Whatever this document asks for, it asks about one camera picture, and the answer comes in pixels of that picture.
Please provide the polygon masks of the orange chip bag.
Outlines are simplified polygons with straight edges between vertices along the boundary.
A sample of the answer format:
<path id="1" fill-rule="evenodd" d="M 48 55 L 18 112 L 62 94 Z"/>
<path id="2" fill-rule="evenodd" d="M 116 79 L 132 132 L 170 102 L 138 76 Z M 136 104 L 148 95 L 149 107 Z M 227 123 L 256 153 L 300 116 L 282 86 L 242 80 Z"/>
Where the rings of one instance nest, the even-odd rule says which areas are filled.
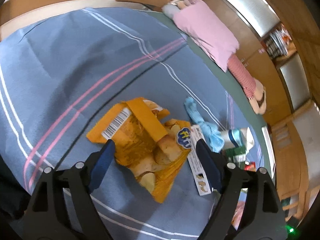
<path id="1" fill-rule="evenodd" d="M 163 203 L 191 151 L 190 122 L 162 119 L 170 112 L 134 98 L 114 105 L 87 133 L 90 142 L 115 143 L 117 164 L 128 168 L 158 203 Z"/>

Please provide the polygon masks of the pink paper piece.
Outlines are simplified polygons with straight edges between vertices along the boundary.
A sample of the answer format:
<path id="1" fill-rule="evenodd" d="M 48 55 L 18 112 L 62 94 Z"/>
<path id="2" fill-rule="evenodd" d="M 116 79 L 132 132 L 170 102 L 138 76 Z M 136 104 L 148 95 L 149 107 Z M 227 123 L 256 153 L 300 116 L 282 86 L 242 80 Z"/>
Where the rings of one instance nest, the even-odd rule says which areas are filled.
<path id="1" fill-rule="evenodd" d="M 245 202 L 240 200 L 237 203 L 236 210 L 234 212 L 234 216 L 232 219 L 232 226 L 235 228 L 235 230 L 238 229 L 240 225 L 240 221 L 244 212 Z"/>

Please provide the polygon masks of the red white snack wrapper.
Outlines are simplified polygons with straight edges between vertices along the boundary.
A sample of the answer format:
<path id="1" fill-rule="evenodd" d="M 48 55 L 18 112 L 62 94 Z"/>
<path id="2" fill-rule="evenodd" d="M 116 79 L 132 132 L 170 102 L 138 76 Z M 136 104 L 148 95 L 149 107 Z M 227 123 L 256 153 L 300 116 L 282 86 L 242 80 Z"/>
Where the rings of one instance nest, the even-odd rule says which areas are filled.
<path id="1" fill-rule="evenodd" d="M 256 166 L 255 166 L 255 162 L 245 162 L 245 167 L 244 167 L 244 170 L 246 171 L 253 171 L 255 172 L 257 169 L 256 169 Z"/>

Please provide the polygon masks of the green snack bag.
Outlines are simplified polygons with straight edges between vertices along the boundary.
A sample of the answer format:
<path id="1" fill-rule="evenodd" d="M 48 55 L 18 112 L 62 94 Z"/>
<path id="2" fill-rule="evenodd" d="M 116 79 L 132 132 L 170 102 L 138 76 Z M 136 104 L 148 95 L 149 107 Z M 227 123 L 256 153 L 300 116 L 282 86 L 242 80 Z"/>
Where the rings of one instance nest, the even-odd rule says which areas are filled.
<path id="1" fill-rule="evenodd" d="M 229 162 L 232 163 L 244 163 L 246 160 L 246 148 L 245 146 L 229 148 L 223 151 L 223 155 Z"/>

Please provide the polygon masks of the white flat board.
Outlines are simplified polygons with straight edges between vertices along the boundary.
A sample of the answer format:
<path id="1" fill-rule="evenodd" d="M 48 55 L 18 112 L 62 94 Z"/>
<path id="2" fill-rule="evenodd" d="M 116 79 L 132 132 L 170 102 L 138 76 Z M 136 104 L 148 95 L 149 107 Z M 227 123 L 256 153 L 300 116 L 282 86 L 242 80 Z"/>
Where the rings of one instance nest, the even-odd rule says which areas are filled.
<path id="1" fill-rule="evenodd" d="M 271 178 L 273 179 L 275 172 L 276 172 L 276 161 L 275 161 L 275 157 L 274 157 L 274 150 L 273 150 L 273 146 L 272 146 L 272 141 L 271 141 L 271 137 L 268 132 L 267 126 L 263 126 L 261 128 L 261 131 L 263 133 L 263 137 L 265 140 L 265 144 L 266 144 L 266 148 L 267 148 L 267 152 L 268 152 L 268 161 L 269 161 L 270 169 L 271 169 Z"/>

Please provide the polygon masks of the white paper cup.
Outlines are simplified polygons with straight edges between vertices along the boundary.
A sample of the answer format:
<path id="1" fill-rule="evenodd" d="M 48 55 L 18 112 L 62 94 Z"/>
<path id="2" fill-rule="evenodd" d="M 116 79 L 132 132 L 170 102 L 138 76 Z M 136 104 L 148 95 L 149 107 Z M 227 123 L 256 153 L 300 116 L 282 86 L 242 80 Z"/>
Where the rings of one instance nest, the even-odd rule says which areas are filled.
<path id="1" fill-rule="evenodd" d="M 222 131 L 221 137 L 225 142 L 223 150 L 244 146 L 247 154 L 255 145 L 253 134 L 249 127 Z"/>

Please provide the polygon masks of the light blue fuzzy cloth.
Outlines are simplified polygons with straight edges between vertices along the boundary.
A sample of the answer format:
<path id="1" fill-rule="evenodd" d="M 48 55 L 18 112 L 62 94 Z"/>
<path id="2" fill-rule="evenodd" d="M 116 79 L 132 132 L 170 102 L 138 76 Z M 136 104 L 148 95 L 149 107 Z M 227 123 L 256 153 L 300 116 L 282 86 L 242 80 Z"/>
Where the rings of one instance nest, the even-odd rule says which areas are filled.
<path id="1" fill-rule="evenodd" d="M 224 145 L 225 140 L 221 136 L 216 124 L 207 122 L 197 110 L 197 105 L 192 97 L 187 97 L 184 101 L 184 107 L 189 115 L 189 118 L 195 125 L 199 125 L 201 131 L 208 140 L 208 144 L 213 152 L 219 153 Z"/>

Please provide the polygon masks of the white blue medicine box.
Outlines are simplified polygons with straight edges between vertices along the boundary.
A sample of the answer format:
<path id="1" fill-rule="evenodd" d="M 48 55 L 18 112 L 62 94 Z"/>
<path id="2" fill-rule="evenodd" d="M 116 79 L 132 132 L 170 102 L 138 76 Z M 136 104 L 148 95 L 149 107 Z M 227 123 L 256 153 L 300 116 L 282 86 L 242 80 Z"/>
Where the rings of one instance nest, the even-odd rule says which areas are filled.
<path id="1" fill-rule="evenodd" d="M 196 188 L 200 196 L 211 194 L 211 187 L 203 166 L 196 153 L 196 144 L 200 139 L 204 139 L 204 135 L 199 125 L 192 125 L 190 129 L 191 151 L 188 155 L 188 163 L 193 174 Z"/>

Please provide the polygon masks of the blue striped bed blanket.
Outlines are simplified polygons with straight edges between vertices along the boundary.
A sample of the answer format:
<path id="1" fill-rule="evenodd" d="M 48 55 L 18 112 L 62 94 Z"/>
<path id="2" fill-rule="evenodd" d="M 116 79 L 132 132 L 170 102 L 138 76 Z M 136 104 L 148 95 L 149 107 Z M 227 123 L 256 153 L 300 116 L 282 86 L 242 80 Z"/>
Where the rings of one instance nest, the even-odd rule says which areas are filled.
<path id="1" fill-rule="evenodd" d="M 87 132 L 116 103 L 143 94 L 139 78 L 187 45 L 152 33 L 143 11 L 84 9 L 29 25 L 1 42 L 1 157 L 21 186 L 100 150 Z"/>

